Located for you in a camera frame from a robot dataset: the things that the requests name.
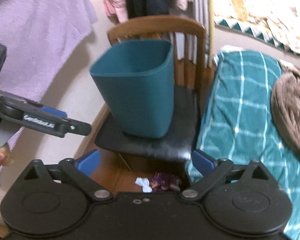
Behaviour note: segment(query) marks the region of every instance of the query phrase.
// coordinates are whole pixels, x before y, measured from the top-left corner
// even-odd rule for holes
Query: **blue gripper pad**
[[[92,150],[76,160],[77,169],[87,176],[90,176],[100,164],[100,152]]]
[[[51,114],[55,114],[55,115],[67,118],[67,113],[66,112],[63,112],[63,111],[60,111],[60,110],[57,110],[57,109],[54,109],[54,108],[50,108],[50,107],[47,107],[47,106],[41,107],[41,109],[46,111],[46,112],[49,112]]]
[[[218,161],[199,149],[191,153],[193,166],[203,175],[208,175],[218,165]]]

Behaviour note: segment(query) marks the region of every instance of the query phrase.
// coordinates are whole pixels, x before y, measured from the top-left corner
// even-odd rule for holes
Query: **candy wrapper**
[[[150,187],[153,192],[180,191],[181,180],[178,176],[157,172],[150,178]]]

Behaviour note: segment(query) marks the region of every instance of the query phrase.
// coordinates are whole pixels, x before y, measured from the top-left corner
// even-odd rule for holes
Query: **teal checkered bedding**
[[[293,204],[285,234],[300,240],[300,163],[274,125],[270,95],[282,74],[277,60],[255,51],[220,52],[217,72],[202,117],[197,148],[236,164],[258,159],[269,169]],[[202,175],[186,163],[192,182]]]

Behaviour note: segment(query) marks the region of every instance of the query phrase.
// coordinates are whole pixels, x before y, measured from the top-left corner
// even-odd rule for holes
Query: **bolt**
[[[100,189],[100,190],[97,190],[94,195],[97,197],[97,198],[107,198],[110,196],[110,192],[105,190],[105,189]]]
[[[198,192],[193,189],[186,189],[182,192],[182,194],[186,198],[194,198],[198,196]]]
[[[150,198],[148,198],[148,197],[145,197],[145,198],[143,198],[143,199],[142,199],[142,201],[143,201],[143,202],[150,202],[150,201],[151,201],[151,199],[150,199]]]
[[[140,199],[134,199],[134,200],[133,200],[133,203],[139,205],[139,204],[142,203],[142,201],[141,201]]]

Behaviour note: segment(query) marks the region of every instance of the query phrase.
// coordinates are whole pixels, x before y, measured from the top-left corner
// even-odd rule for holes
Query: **circular disc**
[[[284,229],[292,204],[266,180],[231,183],[216,188],[204,199],[205,210],[220,227],[238,235],[267,235]]]
[[[27,235],[50,235],[77,223],[88,202],[82,192],[55,182],[28,180],[12,188],[1,203],[5,223]]]

